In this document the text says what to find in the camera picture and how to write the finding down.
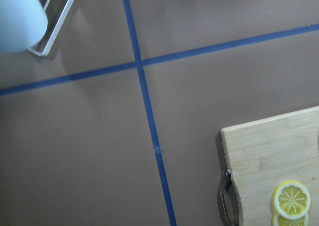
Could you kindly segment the wooden cutting board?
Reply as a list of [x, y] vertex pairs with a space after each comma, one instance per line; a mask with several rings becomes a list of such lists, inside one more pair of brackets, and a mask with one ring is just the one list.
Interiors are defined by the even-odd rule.
[[225, 127], [221, 138], [238, 202], [239, 225], [271, 225], [275, 189], [288, 180], [309, 190], [309, 225], [318, 225], [318, 107]]

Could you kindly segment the light blue cup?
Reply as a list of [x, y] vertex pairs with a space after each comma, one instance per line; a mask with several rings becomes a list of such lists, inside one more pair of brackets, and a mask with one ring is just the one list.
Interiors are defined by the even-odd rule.
[[48, 19], [39, 0], [0, 0], [0, 51], [16, 53], [35, 46]]

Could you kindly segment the lemon slice upper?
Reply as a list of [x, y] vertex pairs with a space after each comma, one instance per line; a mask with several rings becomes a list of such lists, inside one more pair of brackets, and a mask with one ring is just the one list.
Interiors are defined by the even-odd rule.
[[276, 212], [283, 218], [298, 220], [310, 210], [311, 196], [303, 184], [288, 180], [275, 189], [273, 205]]

